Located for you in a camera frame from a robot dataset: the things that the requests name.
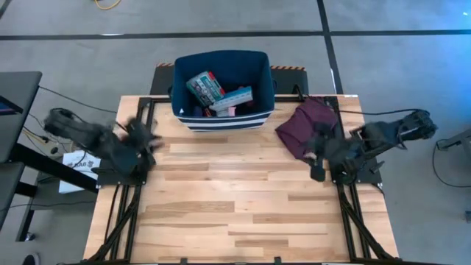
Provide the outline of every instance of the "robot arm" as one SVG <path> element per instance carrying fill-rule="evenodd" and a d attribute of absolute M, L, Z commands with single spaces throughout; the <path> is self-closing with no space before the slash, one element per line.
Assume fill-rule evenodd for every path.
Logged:
<path fill-rule="evenodd" d="M 416 110 L 403 119 L 390 123 L 377 121 L 365 124 L 351 131 L 351 138 L 326 138 L 320 136 L 308 142 L 308 148 L 315 154 L 316 161 L 311 163 L 311 178 L 323 181 L 325 171 L 322 160 L 327 159 L 336 172 L 344 175 L 343 183 L 350 183 L 363 165 L 379 154 L 402 146 L 404 141 L 431 138 L 437 126 L 430 119 L 430 113 Z"/>
<path fill-rule="evenodd" d="M 123 138 L 115 135 L 110 127 L 87 123 L 62 108 L 50 110 L 44 123 L 45 131 L 71 139 L 86 152 L 110 161 L 113 169 L 121 175 L 147 172 L 155 165 L 152 153 L 160 147 L 160 144 L 154 144 L 160 137 L 153 135 L 136 119 L 130 119 L 123 126 L 128 133 Z"/>

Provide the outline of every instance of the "concrete floor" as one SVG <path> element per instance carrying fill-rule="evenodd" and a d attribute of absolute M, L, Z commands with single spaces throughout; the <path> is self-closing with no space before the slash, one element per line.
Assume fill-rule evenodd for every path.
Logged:
<path fill-rule="evenodd" d="M 103 5 L 112 2 L 101 1 Z M 471 28 L 471 4 L 465 0 L 324 2 L 330 30 Z M 314 0 L 123 0 L 106 12 L 91 0 L 12 0 L 0 19 L 0 35 L 321 28 Z M 400 256 L 410 261 L 468 264 L 471 226 L 464 220 L 464 211 L 471 210 L 471 189 L 441 184 L 433 175 L 431 154 L 434 141 L 471 127 L 471 36 L 334 37 L 333 44 L 344 92 L 360 95 L 365 111 L 421 107 L 431 112 L 439 126 L 432 140 L 410 142 L 407 152 L 395 149 L 380 156 L 386 162 L 381 174 Z M 267 52 L 273 65 L 305 66 L 311 93 L 335 93 L 323 37 L 9 40 L 0 41 L 0 71 L 42 71 L 41 85 L 116 109 L 121 95 L 149 92 L 156 63 L 214 49 Z M 67 107 L 88 121 L 113 120 L 112 114 L 45 91 L 38 94 L 32 113 L 43 119 L 51 107 Z M 28 119 L 26 125 L 40 133 L 34 120 Z M 23 136 L 20 142 L 31 144 Z M 437 169 L 446 181 L 471 184 L 471 166 L 463 153 L 452 149 L 437 154 Z M 26 181 L 34 178 L 33 171 L 24 175 Z M 13 204 L 25 202 L 18 196 Z M 12 209 L 0 232 L 0 264 L 20 264 L 30 251 L 39 252 L 44 264 L 80 260 L 92 205 L 87 210 L 38 213 L 32 225 L 38 239 L 16 243 L 22 211 Z"/>

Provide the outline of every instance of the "computer screen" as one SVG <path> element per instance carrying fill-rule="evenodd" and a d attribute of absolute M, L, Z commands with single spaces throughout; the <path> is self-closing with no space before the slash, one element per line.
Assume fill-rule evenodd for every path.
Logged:
<path fill-rule="evenodd" d="M 3 96 L 0 96 L 0 116 L 23 113 L 23 109 Z"/>

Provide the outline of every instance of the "maroon cloth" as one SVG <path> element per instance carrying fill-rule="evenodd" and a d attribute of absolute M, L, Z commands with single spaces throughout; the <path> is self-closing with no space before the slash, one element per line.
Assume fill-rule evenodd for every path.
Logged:
<path fill-rule="evenodd" d="M 337 116 L 329 106 L 316 99 L 306 99 L 296 108 L 293 116 L 275 131 L 289 152 L 296 159 L 303 159 L 305 143 L 319 135 L 319 128 L 332 130 L 336 124 Z"/>

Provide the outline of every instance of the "blue bin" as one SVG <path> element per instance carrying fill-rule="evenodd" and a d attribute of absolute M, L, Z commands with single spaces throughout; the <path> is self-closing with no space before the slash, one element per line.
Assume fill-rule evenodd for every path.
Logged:
<path fill-rule="evenodd" d="M 199 103 L 186 88 L 192 77 L 211 71 L 222 88 L 251 85 L 254 107 L 251 113 L 235 117 L 196 117 Z M 268 56 L 264 52 L 215 51 L 180 57 L 175 60 L 171 92 L 174 115 L 190 129 L 217 131 L 260 127 L 275 108 L 275 92 Z"/>

